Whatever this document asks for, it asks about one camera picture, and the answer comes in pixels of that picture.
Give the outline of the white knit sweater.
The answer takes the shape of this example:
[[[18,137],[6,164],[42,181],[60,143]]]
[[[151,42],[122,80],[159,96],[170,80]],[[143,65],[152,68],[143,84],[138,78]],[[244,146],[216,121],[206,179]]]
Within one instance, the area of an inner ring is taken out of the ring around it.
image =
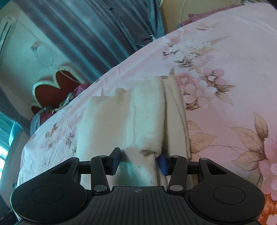
[[[130,90],[91,97],[80,123],[80,161],[110,155],[120,148],[121,161],[110,186],[163,186],[158,157],[190,158],[189,135],[180,89],[174,75],[151,77]]]

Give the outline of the blue purple bedding pile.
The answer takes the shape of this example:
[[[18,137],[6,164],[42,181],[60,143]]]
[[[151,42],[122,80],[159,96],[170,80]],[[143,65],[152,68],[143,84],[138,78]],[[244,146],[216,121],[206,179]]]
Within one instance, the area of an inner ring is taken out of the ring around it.
[[[58,89],[50,85],[39,85],[38,92],[42,94],[42,96],[39,96],[38,99],[44,102],[44,106],[42,108],[34,107],[35,115],[30,122],[30,136],[32,136],[51,116],[63,109],[70,101],[75,99],[89,86],[90,83],[79,85],[66,84],[62,86],[61,89]]]

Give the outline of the red white scalloped headboard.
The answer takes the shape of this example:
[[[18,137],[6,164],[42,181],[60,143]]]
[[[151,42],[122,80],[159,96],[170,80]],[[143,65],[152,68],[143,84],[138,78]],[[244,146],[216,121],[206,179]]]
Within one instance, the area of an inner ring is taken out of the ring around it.
[[[33,85],[31,111],[36,114],[47,106],[58,108],[69,93],[85,83],[87,81],[74,68],[66,65],[58,67],[52,76]]]

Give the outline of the pink floral bed sheet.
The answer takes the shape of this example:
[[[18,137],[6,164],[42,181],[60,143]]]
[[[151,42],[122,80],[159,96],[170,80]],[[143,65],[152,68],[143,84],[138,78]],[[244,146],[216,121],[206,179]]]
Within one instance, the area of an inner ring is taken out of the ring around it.
[[[259,222],[276,224],[276,9],[268,3],[231,8],[185,25],[112,68],[32,135],[17,183],[75,155],[91,97],[158,75],[176,77],[189,157],[210,158],[258,186],[265,195]]]

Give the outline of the blue grey curtain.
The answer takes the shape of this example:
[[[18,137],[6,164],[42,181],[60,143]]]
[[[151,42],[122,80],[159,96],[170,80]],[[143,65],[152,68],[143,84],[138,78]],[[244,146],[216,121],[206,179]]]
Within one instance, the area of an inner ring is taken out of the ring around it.
[[[17,1],[89,81],[165,34],[158,1]]]

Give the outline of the purple pillow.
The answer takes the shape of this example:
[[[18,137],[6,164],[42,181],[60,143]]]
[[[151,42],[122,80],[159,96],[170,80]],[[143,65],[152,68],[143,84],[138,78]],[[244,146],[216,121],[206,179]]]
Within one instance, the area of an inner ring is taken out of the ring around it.
[[[196,21],[198,21],[200,19],[203,19],[205,17],[213,15],[213,14],[215,14],[217,12],[225,11],[225,10],[228,10],[228,9],[231,9],[231,8],[234,8],[234,7],[238,7],[238,6],[240,6],[240,5],[232,5],[232,6],[229,6],[229,7],[224,7],[224,8],[220,8],[220,9],[214,10],[214,11],[201,13],[201,14],[188,14],[188,19],[185,20],[185,21],[180,22],[177,25],[177,28],[181,28],[181,27],[183,27],[185,25],[188,25],[190,23],[196,22]]]

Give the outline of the cream round headboard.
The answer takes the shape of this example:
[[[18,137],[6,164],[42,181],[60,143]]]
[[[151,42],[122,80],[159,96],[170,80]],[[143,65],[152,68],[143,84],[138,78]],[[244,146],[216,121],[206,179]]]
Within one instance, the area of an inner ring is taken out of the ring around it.
[[[176,30],[181,22],[189,19],[190,14],[242,5],[242,1],[234,0],[162,0],[159,3],[166,33]]]

